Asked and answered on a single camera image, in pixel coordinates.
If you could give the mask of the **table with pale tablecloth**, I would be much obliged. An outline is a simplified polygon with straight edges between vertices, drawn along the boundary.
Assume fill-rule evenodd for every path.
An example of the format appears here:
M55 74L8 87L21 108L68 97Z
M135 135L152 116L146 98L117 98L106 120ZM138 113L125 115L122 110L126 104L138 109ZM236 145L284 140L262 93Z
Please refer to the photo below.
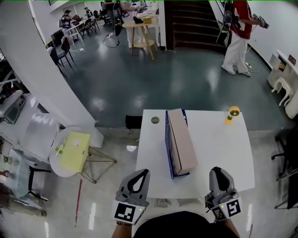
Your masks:
M3 183L12 190L15 197L23 198L29 191L30 162L23 158L23 153L15 149L10 149L8 161L11 163L4 163L4 170L8 170L12 176L4 177Z

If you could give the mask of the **white chair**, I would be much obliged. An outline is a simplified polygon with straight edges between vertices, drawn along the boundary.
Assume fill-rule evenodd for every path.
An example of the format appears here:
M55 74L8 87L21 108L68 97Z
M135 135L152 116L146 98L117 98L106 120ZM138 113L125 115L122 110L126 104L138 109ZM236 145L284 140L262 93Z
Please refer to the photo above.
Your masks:
M298 90L294 93L290 102L286 105L285 114L288 118L294 119L298 114Z

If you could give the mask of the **round wooden table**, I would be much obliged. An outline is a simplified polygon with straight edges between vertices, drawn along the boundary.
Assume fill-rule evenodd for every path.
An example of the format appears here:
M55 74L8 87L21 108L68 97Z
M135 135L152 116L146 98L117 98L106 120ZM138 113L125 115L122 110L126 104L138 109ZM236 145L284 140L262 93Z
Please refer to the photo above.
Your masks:
M140 42L135 42L131 47L131 55L133 55L134 48L146 48L151 57L151 60L154 61L155 58L151 47L154 46L156 51L158 50L157 48L160 47L160 41L159 41L160 29L159 29L158 17L152 17L152 24L124 23L122 26L124 28L138 27L142 32L142 40Z

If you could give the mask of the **black box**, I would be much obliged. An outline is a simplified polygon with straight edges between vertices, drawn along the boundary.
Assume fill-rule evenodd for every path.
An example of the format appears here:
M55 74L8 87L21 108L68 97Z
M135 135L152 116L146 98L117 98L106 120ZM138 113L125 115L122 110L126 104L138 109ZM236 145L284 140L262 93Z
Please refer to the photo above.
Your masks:
M142 126L142 116L130 116L126 115L125 125L128 129L141 129Z

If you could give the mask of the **yellow tape roll toy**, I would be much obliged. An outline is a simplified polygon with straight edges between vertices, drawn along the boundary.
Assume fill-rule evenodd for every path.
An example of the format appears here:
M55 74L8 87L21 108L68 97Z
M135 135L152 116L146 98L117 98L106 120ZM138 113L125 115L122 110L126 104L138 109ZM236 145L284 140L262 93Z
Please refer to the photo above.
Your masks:
M229 114L225 118L226 124L232 124L232 120L234 117L238 116L240 114L240 108L238 106L232 106L229 108Z

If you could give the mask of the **person's right forearm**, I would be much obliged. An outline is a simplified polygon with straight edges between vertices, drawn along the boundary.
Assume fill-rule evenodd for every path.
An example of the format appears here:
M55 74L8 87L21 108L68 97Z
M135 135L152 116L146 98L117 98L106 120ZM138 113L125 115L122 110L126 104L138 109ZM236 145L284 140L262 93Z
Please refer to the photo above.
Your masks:
M224 231L225 235L229 234L230 238L240 238L237 229L235 228L233 222L230 219L225 221L218 221L216 222L216 225L218 228L221 229L221 231Z

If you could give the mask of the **black dining chair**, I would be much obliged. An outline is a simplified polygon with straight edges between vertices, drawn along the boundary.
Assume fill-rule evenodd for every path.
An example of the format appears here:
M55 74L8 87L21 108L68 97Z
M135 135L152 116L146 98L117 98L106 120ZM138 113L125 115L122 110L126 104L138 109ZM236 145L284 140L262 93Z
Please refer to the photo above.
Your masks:
M70 53L70 43L68 41L68 38L64 36L61 39L61 51L58 53L58 61L61 63L61 65L64 67L62 59L65 58L69 66L72 68L69 60L68 55L70 56L71 60L74 62L74 59Z
M56 49L54 47L49 47L47 49L48 53L50 54L50 57L52 59L52 61L54 62L54 64L58 67L60 73L63 75L63 77L65 76L64 73L62 72L61 68L60 68L60 63L59 63L59 59L58 59L58 54L56 52Z

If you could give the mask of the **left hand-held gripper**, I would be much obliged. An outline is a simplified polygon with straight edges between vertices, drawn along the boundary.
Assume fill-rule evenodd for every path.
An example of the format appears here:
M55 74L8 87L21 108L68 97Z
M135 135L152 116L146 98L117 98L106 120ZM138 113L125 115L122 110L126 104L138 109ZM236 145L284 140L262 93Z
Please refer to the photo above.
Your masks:
M142 169L126 176L116 192L111 216L116 221L135 225L149 205L147 194L150 171Z

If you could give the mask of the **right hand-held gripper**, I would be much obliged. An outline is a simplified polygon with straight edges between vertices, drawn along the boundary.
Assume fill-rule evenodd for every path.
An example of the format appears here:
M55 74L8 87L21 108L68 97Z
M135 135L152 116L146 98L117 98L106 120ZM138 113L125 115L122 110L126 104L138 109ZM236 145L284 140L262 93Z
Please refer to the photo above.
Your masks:
M205 196L205 207L215 216L215 221L227 221L242 212L242 200L234 187L232 176L220 167L213 167L209 172L210 193ZM224 192L217 197L213 194Z

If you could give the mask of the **black metal chair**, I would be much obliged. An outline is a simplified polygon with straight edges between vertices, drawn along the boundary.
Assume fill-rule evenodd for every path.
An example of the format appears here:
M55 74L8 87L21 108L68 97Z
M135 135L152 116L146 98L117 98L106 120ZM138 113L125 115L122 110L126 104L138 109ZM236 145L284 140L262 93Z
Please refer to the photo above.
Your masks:
M47 198L42 198L40 195L37 195L36 193L33 192L32 185L33 185L33 179L34 179L34 173L35 172L48 172L51 173L50 170L45 170L45 169L39 169L30 166L29 171L28 171L28 193L33 195L34 197L43 200L43 201L48 201Z

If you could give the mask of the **person's left forearm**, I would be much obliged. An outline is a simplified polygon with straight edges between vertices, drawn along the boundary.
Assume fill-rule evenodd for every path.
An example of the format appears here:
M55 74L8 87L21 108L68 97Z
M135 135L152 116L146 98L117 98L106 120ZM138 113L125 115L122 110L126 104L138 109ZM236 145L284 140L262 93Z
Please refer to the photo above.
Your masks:
M111 238L132 238L132 225L117 221Z

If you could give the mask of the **white stool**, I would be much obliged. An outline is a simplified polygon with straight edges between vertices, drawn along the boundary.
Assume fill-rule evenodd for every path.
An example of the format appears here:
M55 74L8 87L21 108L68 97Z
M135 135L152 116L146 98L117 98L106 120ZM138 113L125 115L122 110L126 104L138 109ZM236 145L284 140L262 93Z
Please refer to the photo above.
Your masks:
M294 95L294 90L293 90L292 86L287 82L287 80L285 80L283 77L279 77L275 81L271 92L272 93L274 93L274 92L280 93L281 90L285 91L285 95L284 95L283 99L280 101L279 106L283 105L284 107L286 107Z

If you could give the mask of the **black office chair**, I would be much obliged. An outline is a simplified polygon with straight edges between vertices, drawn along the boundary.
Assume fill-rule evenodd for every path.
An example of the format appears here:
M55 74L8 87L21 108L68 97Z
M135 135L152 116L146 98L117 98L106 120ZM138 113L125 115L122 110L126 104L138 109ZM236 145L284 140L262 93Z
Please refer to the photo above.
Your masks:
M289 178L287 193L282 197L282 202L274 207L274 209L298 208L298 187L295 186L295 181Z
M298 124L285 135L285 143L280 134L275 137L275 141L280 143L283 152L272 155L271 160L284 157L283 168L277 178L277 181L279 181L298 173Z

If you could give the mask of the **person's dark top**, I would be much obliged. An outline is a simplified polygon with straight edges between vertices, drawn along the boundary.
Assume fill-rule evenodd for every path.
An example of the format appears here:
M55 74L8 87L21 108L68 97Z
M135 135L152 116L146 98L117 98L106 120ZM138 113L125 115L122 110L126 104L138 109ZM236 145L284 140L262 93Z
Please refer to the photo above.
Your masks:
M204 217L192 212L176 212L147 220L133 238L230 238Z

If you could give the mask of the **blue file rack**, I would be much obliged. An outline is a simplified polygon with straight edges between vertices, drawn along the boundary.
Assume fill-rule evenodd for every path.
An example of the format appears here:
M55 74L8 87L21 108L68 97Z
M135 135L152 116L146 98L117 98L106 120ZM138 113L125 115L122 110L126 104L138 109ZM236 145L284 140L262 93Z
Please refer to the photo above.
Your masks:
M176 175L174 171L174 166L172 162L172 156L170 153L170 122L169 122L169 115L168 115L168 110L165 111L165 145L166 145L166 150L167 150L167 156L168 156L168 163L169 163L169 170L170 170L170 175L172 179L177 179L177 178L183 178L190 173L185 173L182 175Z

